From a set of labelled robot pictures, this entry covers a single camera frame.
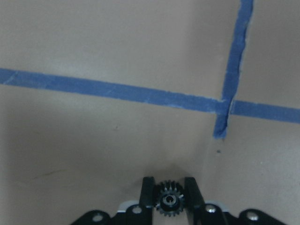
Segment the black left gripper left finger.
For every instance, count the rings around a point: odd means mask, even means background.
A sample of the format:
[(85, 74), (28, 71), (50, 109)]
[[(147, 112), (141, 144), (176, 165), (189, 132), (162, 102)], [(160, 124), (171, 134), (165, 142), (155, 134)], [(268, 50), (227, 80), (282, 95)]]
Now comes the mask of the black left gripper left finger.
[(142, 209), (140, 225), (151, 225), (154, 208), (154, 177), (144, 177), (139, 199), (139, 207)]

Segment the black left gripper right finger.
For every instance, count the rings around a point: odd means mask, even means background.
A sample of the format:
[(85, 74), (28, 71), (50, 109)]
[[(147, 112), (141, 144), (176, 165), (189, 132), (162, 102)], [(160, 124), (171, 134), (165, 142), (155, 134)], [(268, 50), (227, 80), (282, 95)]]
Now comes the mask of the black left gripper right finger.
[(195, 178), (184, 178), (185, 209), (190, 225), (200, 225), (200, 212), (205, 204)]

